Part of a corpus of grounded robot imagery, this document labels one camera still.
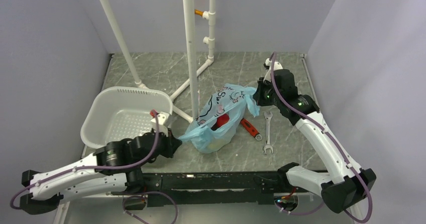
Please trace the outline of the light blue printed plastic bag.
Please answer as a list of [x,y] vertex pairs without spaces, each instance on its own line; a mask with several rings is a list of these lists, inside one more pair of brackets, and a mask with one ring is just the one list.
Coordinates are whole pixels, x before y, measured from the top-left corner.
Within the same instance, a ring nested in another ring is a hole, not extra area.
[[[253,99],[255,92],[254,87],[225,84],[211,95],[199,116],[190,123],[185,133],[178,139],[183,142],[191,142],[201,153],[213,153],[207,151],[206,146],[213,139],[232,139],[246,110],[254,117],[259,115],[260,107]],[[223,114],[230,117],[229,121],[213,131],[211,127]]]

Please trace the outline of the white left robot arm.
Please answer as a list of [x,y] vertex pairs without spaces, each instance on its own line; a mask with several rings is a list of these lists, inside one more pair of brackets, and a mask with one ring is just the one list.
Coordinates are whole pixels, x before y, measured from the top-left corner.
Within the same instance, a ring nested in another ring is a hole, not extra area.
[[133,139],[109,142],[57,170],[27,170],[22,173],[22,185],[28,193],[20,197],[17,208],[37,215],[51,212],[63,202],[103,192],[140,193],[146,190],[142,166],[158,156],[172,158],[181,145],[170,130],[166,134],[151,130]]

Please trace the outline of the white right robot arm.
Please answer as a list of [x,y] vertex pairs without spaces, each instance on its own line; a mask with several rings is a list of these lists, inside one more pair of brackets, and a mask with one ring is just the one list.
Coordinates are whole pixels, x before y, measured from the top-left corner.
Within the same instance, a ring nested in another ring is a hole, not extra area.
[[333,212],[341,213],[366,199],[372,212],[371,188],[376,181],[372,169],[364,169],[337,141],[316,102],[298,93],[294,75],[287,69],[268,69],[259,78],[254,100],[259,106],[275,106],[310,142],[323,161],[326,172],[319,173],[296,163],[279,169],[277,186],[282,191],[300,187],[322,198]]

